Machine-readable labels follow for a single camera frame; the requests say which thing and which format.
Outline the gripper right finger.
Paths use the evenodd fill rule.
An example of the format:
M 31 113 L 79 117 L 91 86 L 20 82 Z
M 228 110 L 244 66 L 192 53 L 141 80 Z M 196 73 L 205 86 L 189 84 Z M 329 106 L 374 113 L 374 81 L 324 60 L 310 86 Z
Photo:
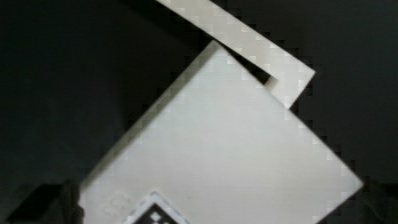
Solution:
M 398 183 L 368 182 L 354 206 L 354 224 L 398 224 Z

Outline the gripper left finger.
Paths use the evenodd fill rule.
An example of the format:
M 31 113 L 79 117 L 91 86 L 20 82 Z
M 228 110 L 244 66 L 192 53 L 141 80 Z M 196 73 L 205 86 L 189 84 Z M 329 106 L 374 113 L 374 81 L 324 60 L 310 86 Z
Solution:
M 41 184 L 2 224 L 80 224 L 80 188 L 72 181 Z

